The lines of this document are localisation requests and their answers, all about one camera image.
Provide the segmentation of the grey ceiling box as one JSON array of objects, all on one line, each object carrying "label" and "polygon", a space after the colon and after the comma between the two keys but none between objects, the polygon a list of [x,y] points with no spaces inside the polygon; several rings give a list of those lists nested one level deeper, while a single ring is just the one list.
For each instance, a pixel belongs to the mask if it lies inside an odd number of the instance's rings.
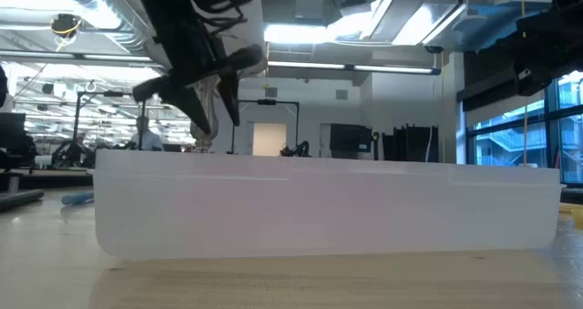
[{"label": "grey ceiling box", "polygon": [[323,0],[295,0],[295,17],[301,19],[322,19]]}]

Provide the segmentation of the black gantry frame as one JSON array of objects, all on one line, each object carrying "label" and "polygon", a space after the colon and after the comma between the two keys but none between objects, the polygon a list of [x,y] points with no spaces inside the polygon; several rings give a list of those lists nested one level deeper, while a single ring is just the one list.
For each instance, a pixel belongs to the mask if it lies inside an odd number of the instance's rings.
[{"label": "black gantry frame", "polygon": [[[301,109],[301,103],[298,101],[281,101],[281,100],[276,100],[276,99],[268,99],[268,98],[263,98],[263,99],[238,99],[237,100],[238,103],[251,103],[251,104],[257,104],[260,106],[277,106],[277,105],[294,105],[296,108],[296,113],[295,113],[295,145],[298,146],[299,145],[299,126],[300,126],[300,109]],[[230,154],[234,154],[235,153],[235,129],[237,126],[232,125],[231,126],[231,138],[230,138],[230,150],[228,151],[228,153]]]},{"label": "black gantry frame", "polygon": [[94,136],[110,146],[126,144],[137,131],[137,118],[146,113],[147,102],[134,102],[128,92],[78,92],[71,140],[83,144]]}]

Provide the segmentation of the pale door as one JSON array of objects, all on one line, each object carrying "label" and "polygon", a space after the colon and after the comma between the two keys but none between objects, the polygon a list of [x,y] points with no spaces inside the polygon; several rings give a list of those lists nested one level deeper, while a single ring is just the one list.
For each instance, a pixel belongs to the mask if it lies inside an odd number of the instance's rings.
[{"label": "pale door", "polygon": [[253,126],[252,155],[278,157],[287,143],[287,125],[255,123]]}]

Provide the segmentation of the black aluminium table frame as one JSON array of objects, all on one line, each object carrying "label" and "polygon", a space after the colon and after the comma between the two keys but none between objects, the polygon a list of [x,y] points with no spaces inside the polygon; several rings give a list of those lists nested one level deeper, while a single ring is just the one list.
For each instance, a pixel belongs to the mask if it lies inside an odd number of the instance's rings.
[{"label": "black aluminium table frame", "polygon": [[0,171],[0,191],[6,191],[10,174],[19,174],[19,189],[60,189],[90,187],[93,176],[82,170],[11,170]]}]

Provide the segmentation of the pink lidded clear pencil box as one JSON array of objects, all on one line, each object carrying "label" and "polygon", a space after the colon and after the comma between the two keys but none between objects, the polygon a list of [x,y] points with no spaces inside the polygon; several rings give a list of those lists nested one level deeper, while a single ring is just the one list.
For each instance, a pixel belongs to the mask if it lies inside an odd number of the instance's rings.
[{"label": "pink lidded clear pencil box", "polygon": [[102,149],[96,235],[127,260],[533,249],[557,170]]}]

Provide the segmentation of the black desk monitor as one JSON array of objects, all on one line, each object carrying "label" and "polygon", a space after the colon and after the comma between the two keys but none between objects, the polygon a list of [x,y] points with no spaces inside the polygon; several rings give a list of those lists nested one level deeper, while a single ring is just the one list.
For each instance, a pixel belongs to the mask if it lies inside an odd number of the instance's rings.
[{"label": "black desk monitor", "polygon": [[25,122],[25,114],[0,112],[0,138],[25,135]]}]

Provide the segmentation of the background robot station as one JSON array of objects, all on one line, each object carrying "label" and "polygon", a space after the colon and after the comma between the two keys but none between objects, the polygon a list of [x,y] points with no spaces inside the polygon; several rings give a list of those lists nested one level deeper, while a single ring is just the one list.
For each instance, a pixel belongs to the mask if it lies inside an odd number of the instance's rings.
[{"label": "background robot station", "polygon": [[76,140],[65,140],[51,155],[54,168],[87,168],[95,167],[96,153],[83,144],[83,137]]}]

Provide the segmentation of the black monitor on wall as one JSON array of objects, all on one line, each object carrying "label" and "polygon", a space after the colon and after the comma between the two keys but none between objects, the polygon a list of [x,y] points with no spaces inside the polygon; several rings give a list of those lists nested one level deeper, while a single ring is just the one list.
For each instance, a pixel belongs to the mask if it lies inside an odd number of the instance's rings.
[{"label": "black monitor on wall", "polygon": [[330,151],[370,152],[373,129],[352,124],[332,124]]}]

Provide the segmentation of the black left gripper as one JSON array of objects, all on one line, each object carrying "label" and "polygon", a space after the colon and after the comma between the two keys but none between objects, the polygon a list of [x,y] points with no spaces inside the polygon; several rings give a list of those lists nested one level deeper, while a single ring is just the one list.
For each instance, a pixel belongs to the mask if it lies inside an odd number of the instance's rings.
[{"label": "black left gripper", "polygon": [[143,101],[159,94],[181,110],[204,134],[211,133],[209,119],[194,88],[188,86],[207,77],[217,77],[220,97],[234,126],[240,125],[239,79],[240,72],[261,64],[264,60],[261,46],[249,45],[230,54],[222,40],[213,35],[171,36],[153,38],[160,46],[168,73],[152,78],[133,88],[133,98]]}]

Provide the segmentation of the white table lamp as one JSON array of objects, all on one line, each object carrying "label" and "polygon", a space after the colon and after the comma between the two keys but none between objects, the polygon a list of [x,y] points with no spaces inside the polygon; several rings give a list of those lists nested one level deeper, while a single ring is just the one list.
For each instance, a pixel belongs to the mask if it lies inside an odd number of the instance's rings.
[{"label": "white table lamp", "polygon": [[[224,31],[220,33],[220,39],[223,41],[225,49],[229,53],[232,53],[245,45],[259,44],[263,49],[264,60],[261,64],[242,71],[240,74],[240,80],[245,77],[253,76],[260,73],[265,69],[267,65],[266,49],[262,31],[263,13],[261,11],[261,0],[252,0],[251,3],[244,5],[241,8],[241,10],[248,19],[248,21],[242,25],[233,27],[229,31]],[[163,73],[161,76],[163,76],[168,73],[169,63],[166,62],[166,58],[163,51],[161,50],[161,47],[156,46],[154,44],[152,37],[154,36],[155,31],[149,18],[148,22],[150,26],[150,36],[145,43],[145,50],[147,55],[155,63],[159,64],[162,67]],[[201,130],[199,130],[199,128],[189,119],[190,133],[192,137],[195,139],[194,150],[197,152],[210,151],[212,147],[212,141],[216,138],[219,131],[220,123],[215,112],[215,106],[217,104],[221,104],[223,108],[225,107],[218,93],[217,88],[218,82],[219,79],[217,77],[208,77],[204,80],[195,83],[192,86],[192,88],[196,90],[197,95],[201,99],[202,105],[206,112],[206,116],[210,119],[210,125],[212,127],[212,132],[209,135],[206,135]],[[227,110],[226,114],[229,123],[232,124]]]}]

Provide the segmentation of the blue pen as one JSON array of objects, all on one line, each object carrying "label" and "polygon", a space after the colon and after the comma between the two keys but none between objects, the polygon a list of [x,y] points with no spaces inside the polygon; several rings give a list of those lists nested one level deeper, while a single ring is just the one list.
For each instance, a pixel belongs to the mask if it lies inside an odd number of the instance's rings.
[{"label": "blue pen", "polygon": [[61,202],[66,206],[80,205],[94,200],[94,197],[93,192],[73,193],[63,196]]}]

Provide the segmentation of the person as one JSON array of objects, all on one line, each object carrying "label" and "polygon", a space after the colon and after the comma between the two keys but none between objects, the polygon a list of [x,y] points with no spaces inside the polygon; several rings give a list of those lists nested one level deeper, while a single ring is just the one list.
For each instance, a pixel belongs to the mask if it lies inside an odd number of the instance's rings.
[{"label": "person", "polygon": [[138,116],[136,119],[137,133],[132,136],[130,142],[135,149],[163,151],[163,143],[159,135],[152,132],[149,127],[149,119],[146,116]]}]

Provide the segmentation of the black pen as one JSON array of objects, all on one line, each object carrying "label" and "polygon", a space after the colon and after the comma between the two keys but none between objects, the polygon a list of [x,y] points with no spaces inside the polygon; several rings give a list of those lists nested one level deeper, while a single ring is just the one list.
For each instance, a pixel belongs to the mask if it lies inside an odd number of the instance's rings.
[{"label": "black pen", "polygon": [[41,190],[18,191],[0,196],[0,212],[10,211],[34,201],[39,201],[45,193]]}]

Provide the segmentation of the silver ventilation duct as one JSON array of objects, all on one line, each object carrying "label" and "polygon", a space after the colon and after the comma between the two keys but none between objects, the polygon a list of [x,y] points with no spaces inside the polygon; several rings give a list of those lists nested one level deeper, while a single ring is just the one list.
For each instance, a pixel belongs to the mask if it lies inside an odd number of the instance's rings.
[{"label": "silver ventilation duct", "polygon": [[391,46],[427,45],[464,10],[464,0],[380,0],[361,39]]}]

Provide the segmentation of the black equipment rack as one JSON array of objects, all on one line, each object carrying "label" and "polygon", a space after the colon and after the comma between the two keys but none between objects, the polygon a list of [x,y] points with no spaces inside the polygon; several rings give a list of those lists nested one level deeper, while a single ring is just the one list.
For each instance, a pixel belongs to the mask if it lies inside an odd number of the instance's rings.
[{"label": "black equipment rack", "polygon": [[405,125],[394,128],[392,134],[382,134],[384,160],[434,162],[439,161],[439,129],[437,126]]}]

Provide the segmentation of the ceiling light strip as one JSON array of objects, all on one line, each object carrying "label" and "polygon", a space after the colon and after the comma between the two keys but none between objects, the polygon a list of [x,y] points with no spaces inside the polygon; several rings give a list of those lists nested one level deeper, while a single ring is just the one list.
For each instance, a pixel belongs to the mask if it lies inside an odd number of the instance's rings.
[{"label": "ceiling light strip", "polygon": [[441,74],[440,68],[434,67],[399,67],[399,66],[373,66],[373,65],[347,65],[334,63],[313,63],[313,62],[293,62],[293,61],[269,61],[267,68],[300,68],[318,70],[342,70],[366,73],[386,73],[386,74],[407,74],[407,75],[430,75]]}]

